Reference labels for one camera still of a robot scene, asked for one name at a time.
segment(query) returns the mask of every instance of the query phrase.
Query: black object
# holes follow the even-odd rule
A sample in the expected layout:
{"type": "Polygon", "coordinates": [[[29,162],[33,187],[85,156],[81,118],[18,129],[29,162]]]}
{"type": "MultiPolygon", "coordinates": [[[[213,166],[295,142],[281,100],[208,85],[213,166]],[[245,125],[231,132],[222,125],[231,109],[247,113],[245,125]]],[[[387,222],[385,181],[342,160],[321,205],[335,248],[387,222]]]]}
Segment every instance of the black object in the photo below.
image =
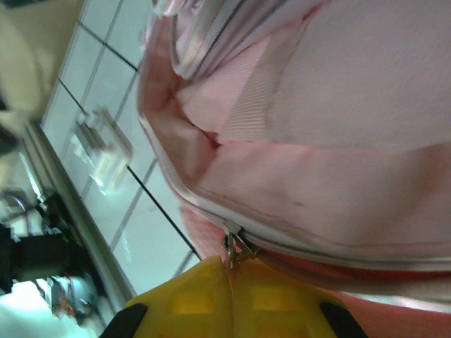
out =
{"type": "Polygon", "coordinates": [[[0,112],[7,111],[7,110],[8,110],[8,106],[6,105],[5,99],[1,95],[1,90],[0,90],[0,112]]]}
{"type": "Polygon", "coordinates": [[[64,234],[22,237],[13,245],[13,278],[19,282],[64,275],[73,259],[64,234]]]}
{"type": "Polygon", "coordinates": [[[146,312],[144,304],[135,304],[118,312],[99,338],[133,338],[146,312]]]}
{"type": "Polygon", "coordinates": [[[74,238],[74,234],[69,229],[69,225],[73,221],[61,196],[59,194],[52,194],[45,201],[45,205],[46,208],[38,207],[39,214],[42,217],[42,232],[44,234],[51,234],[53,233],[51,230],[56,228],[70,237],[74,242],[79,242],[80,239],[74,238]]]}
{"type": "Polygon", "coordinates": [[[11,229],[0,224],[0,289],[10,293],[13,280],[63,275],[73,265],[76,252],[76,245],[64,234],[13,240],[11,229]]]}
{"type": "Polygon", "coordinates": [[[0,124],[0,156],[14,151],[19,145],[19,139],[0,124]]]}
{"type": "Polygon", "coordinates": [[[319,307],[337,338],[368,338],[347,309],[332,303],[321,303],[319,307]]]}
{"type": "Polygon", "coordinates": [[[11,229],[0,224],[0,294],[9,294],[13,288],[11,245],[11,229]]]}
{"type": "Polygon", "coordinates": [[[17,8],[43,1],[46,0],[0,0],[0,2],[3,2],[7,8],[17,8]]]}

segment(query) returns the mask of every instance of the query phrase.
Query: metal zipper pull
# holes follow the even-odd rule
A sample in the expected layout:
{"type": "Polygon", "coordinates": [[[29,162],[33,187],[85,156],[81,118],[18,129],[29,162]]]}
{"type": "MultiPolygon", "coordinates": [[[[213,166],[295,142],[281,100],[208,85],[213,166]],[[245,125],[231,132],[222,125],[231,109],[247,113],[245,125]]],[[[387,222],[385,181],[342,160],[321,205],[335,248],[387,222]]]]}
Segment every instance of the metal zipper pull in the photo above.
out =
{"type": "Polygon", "coordinates": [[[236,265],[247,259],[255,258],[258,250],[253,249],[241,236],[242,228],[232,220],[223,223],[226,234],[221,240],[221,245],[228,255],[229,269],[233,270],[236,265]]]}

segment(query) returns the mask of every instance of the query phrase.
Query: pink bag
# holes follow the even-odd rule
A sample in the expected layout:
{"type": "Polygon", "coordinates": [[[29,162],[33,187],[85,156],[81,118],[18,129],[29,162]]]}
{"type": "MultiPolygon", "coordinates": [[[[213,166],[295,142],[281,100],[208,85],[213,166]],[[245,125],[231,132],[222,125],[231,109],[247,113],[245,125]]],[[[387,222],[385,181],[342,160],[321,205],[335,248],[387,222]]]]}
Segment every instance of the pink bag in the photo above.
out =
{"type": "Polygon", "coordinates": [[[171,8],[138,108],[201,256],[451,300],[451,2],[171,8]]]}

